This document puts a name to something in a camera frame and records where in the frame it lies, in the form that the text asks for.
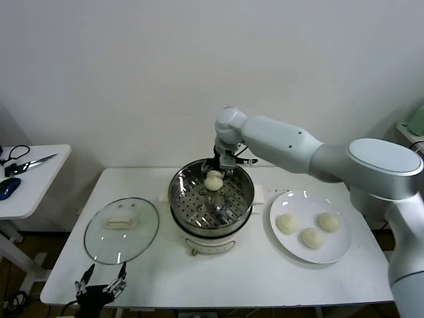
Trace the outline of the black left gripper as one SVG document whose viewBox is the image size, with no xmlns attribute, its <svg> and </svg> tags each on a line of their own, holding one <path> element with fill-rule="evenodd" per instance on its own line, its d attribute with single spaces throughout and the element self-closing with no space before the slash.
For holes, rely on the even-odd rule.
<svg viewBox="0 0 424 318">
<path fill-rule="evenodd" d="M 103 307 L 112 303 L 115 296 L 119 296 L 127 286 L 127 263 L 123 262 L 118 276 L 109 285 L 87 286 L 93 274 L 95 264 L 92 264 L 79 281 L 75 281 L 76 300 L 80 311 L 101 311 Z"/>
</svg>

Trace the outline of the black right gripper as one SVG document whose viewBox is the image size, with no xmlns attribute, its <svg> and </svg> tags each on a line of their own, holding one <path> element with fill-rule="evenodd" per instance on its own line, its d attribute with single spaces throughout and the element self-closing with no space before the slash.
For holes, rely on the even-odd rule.
<svg viewBox="0 0 424 318">
<path fill-rule="evenodd" d="M 216 144 L 214 146 L 215 158 L 206 158 L 201 165 L 201 171 L 219 171 L 220 166 L 236 166 L 235 152 L 238 148 L 238 144 Z M 226 178 L 231 178 L 233 174 L 233 169 L 225 170 Z"/>
</svg>

